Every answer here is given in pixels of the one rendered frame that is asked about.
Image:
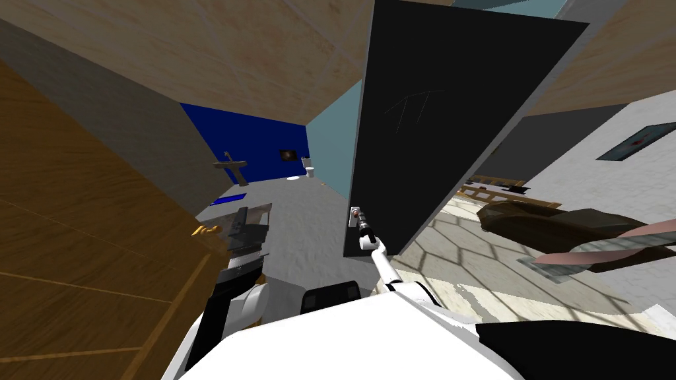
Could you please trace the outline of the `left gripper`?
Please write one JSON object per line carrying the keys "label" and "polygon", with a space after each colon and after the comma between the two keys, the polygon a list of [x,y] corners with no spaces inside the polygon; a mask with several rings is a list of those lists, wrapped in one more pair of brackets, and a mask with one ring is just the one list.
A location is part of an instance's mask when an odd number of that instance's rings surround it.
{"label": "left gripper", "polygon": [[221,282],[228,282],[263,266],[262,245],[269,231],[272,203],[239,208],[230,227],[228,246],[232,254],[226,269],[221,270]]}

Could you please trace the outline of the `black door leaf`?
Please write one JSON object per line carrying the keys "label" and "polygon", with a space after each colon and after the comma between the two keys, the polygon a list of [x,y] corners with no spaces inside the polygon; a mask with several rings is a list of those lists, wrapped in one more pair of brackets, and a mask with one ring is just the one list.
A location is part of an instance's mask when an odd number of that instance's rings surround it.
{"label": "black door leaf", "polygon": [[349,206],[402,253],[534,106],[586,22],[375,0]]}

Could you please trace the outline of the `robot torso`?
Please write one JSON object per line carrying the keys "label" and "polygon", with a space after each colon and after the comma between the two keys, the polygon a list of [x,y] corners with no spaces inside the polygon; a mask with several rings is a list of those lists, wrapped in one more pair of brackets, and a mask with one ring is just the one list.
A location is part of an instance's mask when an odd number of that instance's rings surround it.
{"label": "robot torso", "polygon": [[180,380],[525,380],[476,321],[385,292],[244,329]]}

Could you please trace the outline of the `wooden railed furniture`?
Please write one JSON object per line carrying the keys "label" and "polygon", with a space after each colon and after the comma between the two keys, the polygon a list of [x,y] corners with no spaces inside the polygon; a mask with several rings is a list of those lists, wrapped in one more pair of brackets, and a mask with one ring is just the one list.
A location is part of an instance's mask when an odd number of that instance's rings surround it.
{"label": "wooden railed furniture", "polygon": [[548,208],[561,206],[561,203],[529,198],[525,195],[527,190],[525,181],[473,175],[459,188],[456,195],[484,203],[519,201]]}

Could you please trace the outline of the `brown wooden door leaf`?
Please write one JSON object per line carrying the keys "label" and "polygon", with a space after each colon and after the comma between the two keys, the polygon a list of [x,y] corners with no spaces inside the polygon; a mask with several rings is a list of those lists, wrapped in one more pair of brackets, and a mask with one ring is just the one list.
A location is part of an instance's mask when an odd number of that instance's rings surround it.
{"label": "brown wooden door leaf", "polygon": [[0,61],[0,380],[161,380],[224,257]]}

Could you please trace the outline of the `dark brown sofa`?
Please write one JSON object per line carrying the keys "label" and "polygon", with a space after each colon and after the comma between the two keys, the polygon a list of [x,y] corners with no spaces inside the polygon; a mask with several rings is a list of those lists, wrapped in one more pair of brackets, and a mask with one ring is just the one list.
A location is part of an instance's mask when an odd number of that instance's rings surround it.
{"label": "dark brown sofa", "polygon": [[566,252],[583,243],[616,238],[645,225],[592,208],[564,211],[519,201],[489,203],[477,216],[483,230],[544,254]]}

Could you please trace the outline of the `pink and grey table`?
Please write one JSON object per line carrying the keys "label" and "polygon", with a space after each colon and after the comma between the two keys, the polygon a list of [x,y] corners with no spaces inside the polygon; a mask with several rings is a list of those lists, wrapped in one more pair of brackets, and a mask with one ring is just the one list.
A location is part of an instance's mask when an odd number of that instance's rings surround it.
{"label": "pink and grey table", "polygon": [[676,257],[676,219],[641,226],[610,239],[577,245],[569,252],[520,257],[519,264],[560,284],[586,270],[606,272]]}

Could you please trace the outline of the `brown pedestal sink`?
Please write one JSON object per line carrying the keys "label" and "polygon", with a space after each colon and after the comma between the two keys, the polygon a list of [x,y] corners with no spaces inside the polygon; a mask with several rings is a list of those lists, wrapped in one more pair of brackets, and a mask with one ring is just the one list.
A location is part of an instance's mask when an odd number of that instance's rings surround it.
{"label": "brown pedestal sink", "polygon": [[234,177],[234,182],[239,186],[239,187],[244,187],[248,185],[248,182],[244,179],[244,176],[241,172],[241,168],[244,166],[247,166],[248,163],[246,161],[237,161],[233,160],[229,154],[229,152],[224,152],[224,155],[226,157],[226,161],[218,161],[214,162],[213,165],[216,169],[225,169],[229,170],[233,177]]}

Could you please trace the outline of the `teal framed wall picture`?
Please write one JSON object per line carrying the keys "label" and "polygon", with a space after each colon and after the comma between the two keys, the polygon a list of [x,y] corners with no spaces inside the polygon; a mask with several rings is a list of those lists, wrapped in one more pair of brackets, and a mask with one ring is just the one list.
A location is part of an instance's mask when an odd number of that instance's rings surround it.
{"label": "teal framed wall picture", "polygon": [[597,158],[599,161],[621,162],[640,152],[660,138],[676,130],[676,123],[648,125]]}

